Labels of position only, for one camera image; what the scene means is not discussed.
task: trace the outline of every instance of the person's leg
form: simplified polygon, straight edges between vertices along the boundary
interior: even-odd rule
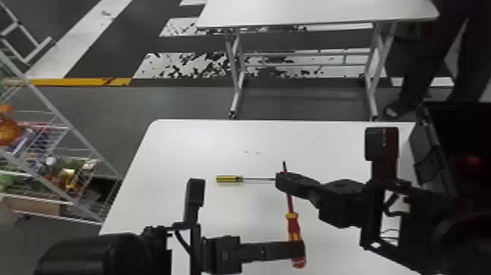
[[[460,48],[457,81],[447,101],[479,101],[490,77],[491,1],[481,0],[469,17]]]
[[[422,102],[452,43],[479,0],[434,0],[440,16],[423,23],[414,62],[404,75],[399,99],[384,109],[386,118],[399,118]]]

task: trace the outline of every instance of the screwdriver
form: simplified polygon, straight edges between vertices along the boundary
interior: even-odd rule
[[[244,178],[241,175],[216,176],[216,182],[219,184],[241,184],[244,181],[275,181],[275,178]]]
[[[286,162],[283,162],[283,173],[288,173],[286,170]],[[288,203],[288,213],[285,217],[288,221],[288,241],[302,241],[302,236],[300,235],[300,226],[298,224],[298,213],[295,213],[293,209],[292,196],[286,194],[286,202]],[[307,259],[305,257],[293,258],[292,265],[294,268],[304,268],[307,264]]]

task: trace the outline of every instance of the white table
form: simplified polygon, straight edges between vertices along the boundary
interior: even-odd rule
[[[399,177],[415,181],[408,136],[413,123],[159,120],[153,122],[102,226],[101,233],[141,233],[147,225],[171,225],[183,218],[186,182],[206,180],[199,212],[204,236],[240,236],[243,242],[286,241],[286,198],[274,184],[220,187],[217,174],[272,177],[288,169],[321,182],[367,181],[366,127],[399,127]],[[415,274],[358,245],[359,230],[339,230],[319,221],[318,211],[294,198],[306,244],[307,266],[288,260],[252,263],[244,274]],[[188,274],[188,255],[173,238],[172,273]]]
[[[368,55],[365,73],[362,79],[370,106],[370,119],[378,116],[375,92],[380,80],[382,69],[390,51],[397,22],[434,20],[438,11],[430,0],[209,0],[203,9],[196,27],[198,29],[224,29],[226,33],[226,49],[229,60],[238,57],[240,70],[234,62],[230,62],[235,95],[230,107],[230,118],[237,118],[243,81],[246,78],[246,67],[277,67],[286,66],[280,63],[266,63],[264,57],[271,56],[343,56],[342,64],[319,64],[316,66],[354,66],[347,64],[346,55]],[[314,53],[244,53],[242,50],[240,28],[274,27],[311,24],[340,23],[374,23],[373,38],[370,50],[350,51],[318,51]],[[382,26],[389,23],[389,32],[385,41],[381,36]],[[375,49],[379,60],[373,75],[369,69]],[[247,65],[246,56],[261,56],[263,62],[258,66]],[[309,66],[314,64],[295,64]]]

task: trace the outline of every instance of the shoe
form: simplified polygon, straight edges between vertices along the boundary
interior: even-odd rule
[[[384,108],[383,114],[386,120],[393,121],[414,110],[416,110],[415,104],[408,104],[401,99],[396,99]]]

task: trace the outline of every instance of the yellow floor line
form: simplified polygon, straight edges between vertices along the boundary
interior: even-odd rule
[[[36,86],[127,86],[131,78],[37,78],[30,79]]]

